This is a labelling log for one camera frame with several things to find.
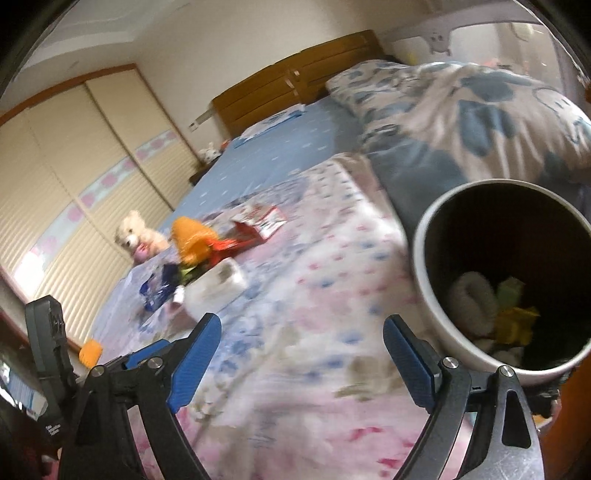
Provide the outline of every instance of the headboard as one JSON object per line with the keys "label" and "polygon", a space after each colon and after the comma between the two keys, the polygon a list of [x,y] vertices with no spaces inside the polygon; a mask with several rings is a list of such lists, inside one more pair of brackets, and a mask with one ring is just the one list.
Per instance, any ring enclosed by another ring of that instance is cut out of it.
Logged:
{"label": "headboard", "polygon": [[360,61],[384,58],[372,30],[340,37],[270,65],[212,100],[232,138],[296,103],[328,95],[325,82]]}

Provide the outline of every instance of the black device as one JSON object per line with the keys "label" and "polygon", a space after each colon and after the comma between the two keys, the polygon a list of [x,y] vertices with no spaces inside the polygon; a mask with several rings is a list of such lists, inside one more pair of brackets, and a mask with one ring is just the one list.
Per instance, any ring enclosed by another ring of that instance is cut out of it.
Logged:
{"label": "black device", "polygon": [[[54,435],[63,441],[59,480],[144,480],[127,413],[134,406],[139,406],[165,479],[210,479],[175,415],[193,398],[217,350],[222,324],[216,315],[206,314],[185,339],[159,340],[94,367],[77,388],[63,354],[66,337],[59,303],[45,297],[30,303],[26,314],[35,363],[50,403],[42,420],[55,427],[59,419],[61,425],[60,435]],[[414,402],[431,414],[395,479],[439,479],[465,412],[475,411],[476,424],[458,478],[543,480],[537,431],[511,367],[482,373],[454,358],[441,359],[398,315],[385,321],[384,342]]]}

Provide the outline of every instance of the metal screw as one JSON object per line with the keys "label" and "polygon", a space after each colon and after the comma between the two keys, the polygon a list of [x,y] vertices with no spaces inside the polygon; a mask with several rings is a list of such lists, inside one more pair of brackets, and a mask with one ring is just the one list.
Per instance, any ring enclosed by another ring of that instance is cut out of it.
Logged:
{"label": "metal screw", "polygon": [[91,371],[90,374],[93,377],[100,377],[103,373],[105,373],[105,367],[103,367],[102,365],[98,365],[97,367],[94,367]]}
{"label": "metal screw", "polygon": [[443,359],[443,366],[446,368],[451,368],[453,370],[454,368],[457,368],[458,365],[460,365],[460,362],[452,356],[447,356]]}
{"label": "metal screw", "polygon": [[508,365],[503,365],[501,367],[501,373],[506,377],[512,377],[513,375],[515,375],[515,371]]}
{"label": "metal screw", "polygon": [[164,362],[159,356],[152,357],[148,360],[148,368],[152,368],[154,370],[159,369]]}

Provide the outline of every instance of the white wall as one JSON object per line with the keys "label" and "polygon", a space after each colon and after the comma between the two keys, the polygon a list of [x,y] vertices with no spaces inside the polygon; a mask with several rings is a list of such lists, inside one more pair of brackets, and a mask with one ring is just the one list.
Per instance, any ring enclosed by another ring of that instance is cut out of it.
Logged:
{"label": "white wall", "polygon": [[371,28],[380,33],[428,14],[423,0],[199,0],[137,39],[136,62],[196,149],[221,134],[213,119],[188,126],[211,100],[304,48]]}

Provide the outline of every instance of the trash bin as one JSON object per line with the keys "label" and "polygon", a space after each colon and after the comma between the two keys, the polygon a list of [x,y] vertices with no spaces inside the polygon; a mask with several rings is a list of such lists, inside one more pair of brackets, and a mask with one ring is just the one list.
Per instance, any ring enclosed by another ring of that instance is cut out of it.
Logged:
{"label": "trash bin", "polygon": [[447,317],[447,295],[465,272],[496,286],[508,277],[525,283],[523,306],[541,316],[525,348],[524,385],[571,370],[591,351],[591,227],[569,203],[515,180],[459,186],[435,201],[415,236],[414,269],[427,316],[446,353],[471,368],[501,363],[479,350]]}

